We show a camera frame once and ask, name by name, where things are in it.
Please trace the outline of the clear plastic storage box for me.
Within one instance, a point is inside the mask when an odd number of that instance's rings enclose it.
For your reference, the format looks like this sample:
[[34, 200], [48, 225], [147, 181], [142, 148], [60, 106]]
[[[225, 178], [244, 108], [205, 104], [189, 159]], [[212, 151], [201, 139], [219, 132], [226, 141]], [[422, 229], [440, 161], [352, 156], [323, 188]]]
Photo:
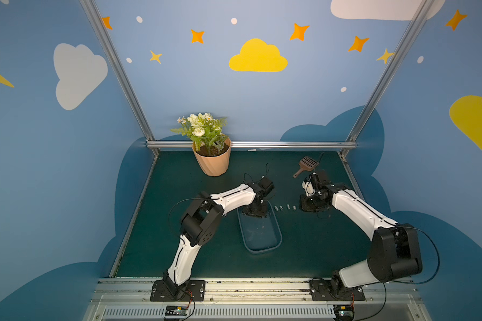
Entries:
[[258, 255], [277, 249], [283, 242], [283, 235], [274, 209], [267, 205], [262, 217], [246, 215], [243, 209], [237, 209], [237, 214], [242, 240], [248, 252]]

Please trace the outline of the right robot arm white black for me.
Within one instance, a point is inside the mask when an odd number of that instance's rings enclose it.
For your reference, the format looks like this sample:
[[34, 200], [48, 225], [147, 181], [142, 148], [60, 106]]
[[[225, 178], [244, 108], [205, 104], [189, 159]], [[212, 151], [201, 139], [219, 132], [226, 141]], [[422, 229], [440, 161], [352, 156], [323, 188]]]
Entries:
[[348, 300], [361, 286], [420, 274], [423, 261], [419, 237], [409, 224], [400, 224], [378, 212], [343, 185], [315, 187], [302, 183], [301, 208], [314, 211], [334, 207], [350, 218], [371, 241], [367, 258], [334, 271], [327, 287], [335, 300]]

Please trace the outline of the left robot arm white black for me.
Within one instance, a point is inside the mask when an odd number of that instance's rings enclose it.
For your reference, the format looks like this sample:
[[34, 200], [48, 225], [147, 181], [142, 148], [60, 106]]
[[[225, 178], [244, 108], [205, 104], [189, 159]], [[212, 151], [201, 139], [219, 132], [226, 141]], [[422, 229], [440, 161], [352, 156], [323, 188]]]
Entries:
[[250, 214], [256, 216], [265, 215], [265, 198], [273, 189], [273, 182], [263, 177], [219, 194], [202, 192], [193, 199], [180, 219], [179, 247], [175, 258], [163, 273], [167, 298], [180, 300], [184, 297], [198, 252], [214, 237], [222, 218], [239, 207], [246, 207]]

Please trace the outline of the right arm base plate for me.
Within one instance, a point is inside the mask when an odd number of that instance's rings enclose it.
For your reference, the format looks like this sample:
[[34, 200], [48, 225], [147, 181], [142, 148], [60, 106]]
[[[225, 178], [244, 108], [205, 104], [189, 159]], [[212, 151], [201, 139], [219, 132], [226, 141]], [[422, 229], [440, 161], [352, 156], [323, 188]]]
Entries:
[[338, 279], [312, 278], [309, 290], [313, 301], [355, 301], [366, 300], [361, 287], [347, 288]]

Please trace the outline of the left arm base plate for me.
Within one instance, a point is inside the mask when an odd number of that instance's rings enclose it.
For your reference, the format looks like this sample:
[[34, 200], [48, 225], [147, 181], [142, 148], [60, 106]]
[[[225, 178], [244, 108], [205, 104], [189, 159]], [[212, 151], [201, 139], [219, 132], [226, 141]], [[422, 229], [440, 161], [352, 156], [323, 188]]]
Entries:
[[192, 299], [203, 302], [206, 289], [205, 280], [190, 280], [175, 286], [171, 280], [156, 280], [152, 285], [151, 302], [179, 302]]

